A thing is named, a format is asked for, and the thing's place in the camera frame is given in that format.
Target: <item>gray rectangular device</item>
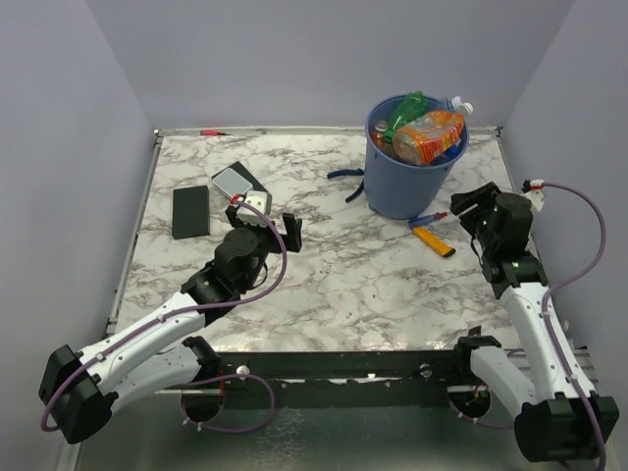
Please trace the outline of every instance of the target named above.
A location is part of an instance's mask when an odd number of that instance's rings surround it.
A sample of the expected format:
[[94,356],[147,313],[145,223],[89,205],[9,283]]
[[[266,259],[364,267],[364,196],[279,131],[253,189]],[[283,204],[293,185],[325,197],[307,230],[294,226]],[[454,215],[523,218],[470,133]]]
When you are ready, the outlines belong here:
[[253,188],[250,181],[230,168],[214,177],[212,182],[228,199],[232,199],[237,194],[245,194]]

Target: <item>green plastic bottle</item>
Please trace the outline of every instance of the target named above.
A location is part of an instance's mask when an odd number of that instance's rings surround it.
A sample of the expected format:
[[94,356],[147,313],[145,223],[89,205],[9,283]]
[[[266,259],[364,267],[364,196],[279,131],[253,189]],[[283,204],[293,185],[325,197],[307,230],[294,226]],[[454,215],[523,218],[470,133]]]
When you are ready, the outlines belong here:
[[384,142],[393,143],[394,133],[408,123],[422,117],[428,112],[430,104],[421,90],[408,93],[396,107],[389,118],[389,128],[384,133]]

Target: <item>table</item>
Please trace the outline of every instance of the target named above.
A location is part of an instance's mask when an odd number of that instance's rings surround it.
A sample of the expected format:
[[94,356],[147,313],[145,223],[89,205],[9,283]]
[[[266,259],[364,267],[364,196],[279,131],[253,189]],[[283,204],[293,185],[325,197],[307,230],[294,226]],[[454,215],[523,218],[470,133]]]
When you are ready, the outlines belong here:
[[[231,227],[224,214],[228,201],[210,176],[239,160],[272,192],[274,219],[280,220],[282,212],[303,219],[303,249],[288,256],[287,276],[271,295],[235,309],[200,333],[216,350],[450,348],[479,325],[504,347],[520,346],[480,273],[469,235],[455,218],[431,227],[457,250],[443,259],[403,221],[371,211],[364,195],[344,202],[359,178],[329,181],[326,175],[362,167],[365,146],[359,133],[165,137],[117,330],[150,313],[213,259]],[[489,181],[510,189],[495,136],[472,134],[429,211],[446,210],[453,193]],[[173,240],[173,189],[199,184],[211,188],[212,234]],[[280,257],[271,255],[268,263],[272,280]]]

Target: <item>pliers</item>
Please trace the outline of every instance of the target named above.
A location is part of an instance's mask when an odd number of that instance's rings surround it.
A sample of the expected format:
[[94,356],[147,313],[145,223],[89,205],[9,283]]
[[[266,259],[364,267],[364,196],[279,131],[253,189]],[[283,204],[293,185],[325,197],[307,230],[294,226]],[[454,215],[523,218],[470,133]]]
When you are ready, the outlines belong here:
[[[362,177],[364,175],[364,171],[362,169],[356,169],[356,170],[349,170],[349,169],[346,169],[346,170],[336,170],[335,172],[329,172],[327,174],[327,178],[329,180],[331,180],[331,179],[335,179],[336,177],[344,177],[346,175]],[[357,198],[360,194],[362,194],[362,191],[364,191],[364,179],[362,179],[362,182],[360,182],[360,186],[357,188],[357,190],[355,190],[352,194],[350,194],[347,198],[345,198],[344,201],[347,202],[347,203],[350,203],[355,198]]]

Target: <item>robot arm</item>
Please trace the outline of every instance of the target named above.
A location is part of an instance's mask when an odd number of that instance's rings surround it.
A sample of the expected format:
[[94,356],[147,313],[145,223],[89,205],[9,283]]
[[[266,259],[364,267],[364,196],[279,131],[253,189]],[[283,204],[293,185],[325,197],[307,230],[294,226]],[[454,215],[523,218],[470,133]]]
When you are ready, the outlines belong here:
[[[502,193],[488,183],[451,198],[451,212],[482,246],[482,273],[508,312],[528,357],[533,381],[506,357],[492,337],[463,338],[455,349],[462,368],[482,379],[514,419],[517,443],[530,461],[588,459],[597,456],[591,421],[578,385],[592,404],[606,440],[618,418],[612,397],[600,397],[580,369],[553,310],[541,262],[526,246],[532,209],[540,210],[543,195],[527,187],[524,195]],[[560,355],[570,368],[567,371]]]
[[269,253],[282,253],[281,245],[287,251],[300,250],[301,220],[284,214],[287,233],[280,235],[264,221],[269,212],[270,195],[249,191],[244,204],[227,209],[234,229],[216,247],[214,260],[192,275],[180,292],[112,337],[77,352],[64,345],[50,355],[39,397],[68,443],[92,436],[134,400],[220,375],[220,357],[201,337],[160,352],[243,303],[240,296],[253,288]]

